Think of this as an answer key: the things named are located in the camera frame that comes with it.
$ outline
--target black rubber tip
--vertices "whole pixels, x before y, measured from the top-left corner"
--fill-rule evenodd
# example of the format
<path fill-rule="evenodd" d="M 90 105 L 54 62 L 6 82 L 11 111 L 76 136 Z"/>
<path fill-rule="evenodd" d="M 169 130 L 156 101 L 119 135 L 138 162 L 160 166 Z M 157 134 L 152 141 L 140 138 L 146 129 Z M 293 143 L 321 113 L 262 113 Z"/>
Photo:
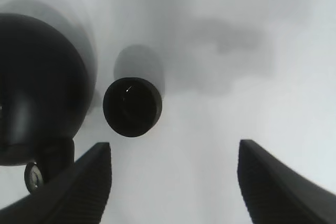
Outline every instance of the black rubber tip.
<path fill-rule="evenodd" d="M 156 87 L 141 78 L 122 78 L 107 89 L 103 110 L 106 121 L 118 134 L 137 137 L 159 120 L 162 98 Z"/>
<path fill-rule="evenodd" d="M 335 224 L 336 196 L 252 140 L 239 146 L 238 182 L 254 224 Z"/>

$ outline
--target white background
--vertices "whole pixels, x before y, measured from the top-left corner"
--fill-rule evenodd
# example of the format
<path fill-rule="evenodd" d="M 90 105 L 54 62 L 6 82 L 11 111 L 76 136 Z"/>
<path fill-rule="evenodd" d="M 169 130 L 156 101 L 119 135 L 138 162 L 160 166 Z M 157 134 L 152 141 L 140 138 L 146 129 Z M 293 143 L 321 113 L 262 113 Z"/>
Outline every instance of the white background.
<path fill-rule="evenodd" d="M 97 90 L 75 142 L 76 158 L 111 143 L 102 223 L 251 224 L 236 176 L 242 138 L 336 193 L 335 2 L 0 0 L 0 12 L 40 18 L 79 51 L 78 34 L 91 42 Z M 131 45 L 156 54 L 123 62 Z M 107 87 L 125 76 L 163 94 L 158 124 L 139 138 L 116 134 L 102 112 Z M 0 207 L 27 195 L 23 171 L 1 167 Z"/>

